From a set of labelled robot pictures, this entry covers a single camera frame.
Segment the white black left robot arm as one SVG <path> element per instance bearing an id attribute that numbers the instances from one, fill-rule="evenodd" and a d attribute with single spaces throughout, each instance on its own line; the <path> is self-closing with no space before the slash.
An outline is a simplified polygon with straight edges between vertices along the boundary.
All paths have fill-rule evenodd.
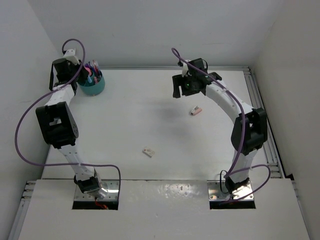
<path id="1" fill-rule="evenodd" d="M 84 165 L 77 146 L 79 130 L 69 104 L 77 92 L 77 81 L 89 75 L 81 61 L 59 58 L 51 65 L 49 90 L 51 97 L 35 113 L 44 141 L 57 149 L 71 164 L 74 182 L 83 194 L 98 198 L 101 180 L 92 166 Z"/>

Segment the pink capped clear tube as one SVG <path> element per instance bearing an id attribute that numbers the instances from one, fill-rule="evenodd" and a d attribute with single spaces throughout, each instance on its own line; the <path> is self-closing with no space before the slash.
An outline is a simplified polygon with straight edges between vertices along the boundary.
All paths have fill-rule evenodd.
<path id="1" fill-rule="evenodd" d="M 88 72 L 88 75 L 89 75 L 90 77 L 93 77 L 93 76 L 94 76 L 93 71 L 92 71 L 89 67 L 85 67 L 85 70 Z"/>

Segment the red pen top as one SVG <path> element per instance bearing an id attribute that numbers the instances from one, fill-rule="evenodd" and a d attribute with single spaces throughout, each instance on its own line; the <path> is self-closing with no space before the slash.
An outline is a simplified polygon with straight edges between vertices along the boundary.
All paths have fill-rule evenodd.
<path id="1" fill-rule="evenodd" d="M 94 69 L 95 69 L 96 73 L 99 74 L 99 67 L 98 67 L 98 65 L 97 65 L 97 63 L 96 63 L 96 61 L 94 59 L 92 60 L 92 64 L 94 66 Z"/>

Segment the white eraser with sleeve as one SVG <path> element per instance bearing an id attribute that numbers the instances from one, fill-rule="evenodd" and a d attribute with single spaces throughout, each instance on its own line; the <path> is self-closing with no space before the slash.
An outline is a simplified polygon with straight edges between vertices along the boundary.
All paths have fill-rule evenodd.
<path id="1" fill-rule="evenodd" d="M 152 158 L 155 155 L 155 151 L 149 147 L 144 147 L 142 152 L 146 154 L 148 157 Z"/>

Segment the blue pen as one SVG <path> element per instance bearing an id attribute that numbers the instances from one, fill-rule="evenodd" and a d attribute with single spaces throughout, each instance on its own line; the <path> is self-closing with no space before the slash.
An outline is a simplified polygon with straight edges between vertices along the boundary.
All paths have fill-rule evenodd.
<path id="1" fill-rule="evenodd" d="M 98 64 L 96 62 L 93 65 L 94 65 L 94 68 L 95 68 L 95 76 L 97 77 L 98 81 L 100 81 L 101 73 L 100 73 L 99 66 L 98 66 Z"/>

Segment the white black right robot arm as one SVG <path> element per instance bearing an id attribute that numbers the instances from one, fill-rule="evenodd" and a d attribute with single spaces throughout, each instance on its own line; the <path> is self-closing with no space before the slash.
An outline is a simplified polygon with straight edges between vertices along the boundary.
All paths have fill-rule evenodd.
<path id="1" fill-rule="evenodd" d="M 229 90 L 218 73 L 208 72 L 204 59 L 179 60 L 177 64 L 182 72 L 172 77 L 173 97 L 202 93 L 213 100 L 233 123 L 230 140 L 234 156 L 224 177 L 225 187 L 231 194 L 248 184 L 253 159 L 268 139 L 266 111 L 261 107 L 254 108 Z"/>

